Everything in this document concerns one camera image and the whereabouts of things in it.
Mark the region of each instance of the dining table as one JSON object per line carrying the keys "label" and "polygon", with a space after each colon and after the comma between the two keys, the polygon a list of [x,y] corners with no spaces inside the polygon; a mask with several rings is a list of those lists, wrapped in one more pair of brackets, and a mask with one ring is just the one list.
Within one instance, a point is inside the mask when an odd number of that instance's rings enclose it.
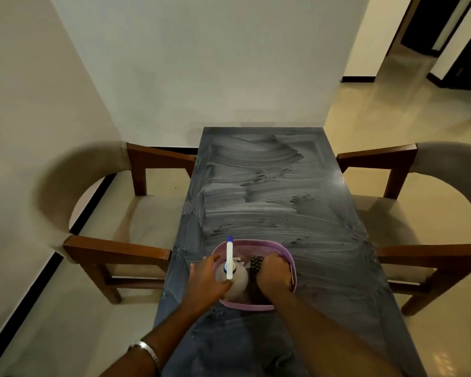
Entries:
{"label": "dining table", "polygon": [[[427,375],[323,128],[204,128],[155,326],[181,302],[189,264],[228,236],[283,245],[300,299],[404,376]],[[220,303],[189,329],[162,371],[267,375],[309,375],[277,312]]]}

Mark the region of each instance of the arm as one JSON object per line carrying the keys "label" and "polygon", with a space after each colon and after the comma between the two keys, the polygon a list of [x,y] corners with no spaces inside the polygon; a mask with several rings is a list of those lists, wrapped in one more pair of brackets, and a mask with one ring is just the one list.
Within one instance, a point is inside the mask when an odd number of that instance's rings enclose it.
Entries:
{"label": "arm", "polygon": [[290,281],[289,265],[279,256],[264,259],[257,284],[276,308],[312,376],[402,377],[359,337],[297,298],[289,289]]}
{"label": "arm", "polygon": [[[195,270],[190,265],[187,291],[181,304],[157,328],[142,341],[147,343],[157,355],[161,368],[169,360],[188,329],[232,286],[232,281],[218,283],[214,278],[213,265],[219,255],[204,257]],[[115,361],[100,377],[150,377],[156,375],[151,356],[138,346],[130,349]]]}

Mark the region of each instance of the metal bangle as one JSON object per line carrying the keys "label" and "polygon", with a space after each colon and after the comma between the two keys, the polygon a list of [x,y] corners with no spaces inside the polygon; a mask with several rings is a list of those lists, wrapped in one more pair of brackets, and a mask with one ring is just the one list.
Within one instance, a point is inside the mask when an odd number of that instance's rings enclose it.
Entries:
{"label": "metal bangle", "polygon": [[144,341],[135,341],[129,346],[129,348],[127,348],[127,350],[130,350],[135,345],[137,345],[138,347],[146,350],[151,355],[152,359],[154,359],[155,368],[157,368],[157,372],[159,372],[160,371],[160,369],[159,369],[159,359],[157,358],[157,355],[155,354],[155,351],[152,349],[152,347]]}

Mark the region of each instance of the white spray bottle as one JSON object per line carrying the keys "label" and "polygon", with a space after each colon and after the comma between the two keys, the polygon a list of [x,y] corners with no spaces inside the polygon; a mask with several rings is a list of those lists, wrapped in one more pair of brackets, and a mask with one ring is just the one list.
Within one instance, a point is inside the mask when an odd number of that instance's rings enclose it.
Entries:
{"label": "white spray bottle", "polygon": [[222,282],[227,279],[233,280],[230,290],[225,293],[224,299],[231,301],[239,297],[248,285],[248,271],[241,262],[233,259],[232,237],[227,238],[227,260],[222,263],[215,272],[217,281]]}

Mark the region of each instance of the purple plastic basket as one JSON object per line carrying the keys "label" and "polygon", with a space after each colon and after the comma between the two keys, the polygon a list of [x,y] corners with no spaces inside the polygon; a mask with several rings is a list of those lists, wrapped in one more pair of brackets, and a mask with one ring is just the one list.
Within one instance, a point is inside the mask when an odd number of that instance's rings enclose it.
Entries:
{"label": "purple plastic basket", "polygon": [[[291,266],[291,291],[295,292],[297,273],[295,271],[295,262],[290,252],[286,248],[277,242],[262,241],[259,239],[235,239],[233,241],[233,255],[246,255],[248,257],[260,256],[265,257],[270,253],[281,254]],[[219,260],[214,264],[214,271],[218,266],[226,261],[227,258],[227,242],[220,243],[213,254],[220,254]],[[220,299],[220,303],[226,307],[234,308],[236,310],[243,311],[271,311],[274,306],[271,304],[244,304],[244,303],[231,303],[224,299]]]}

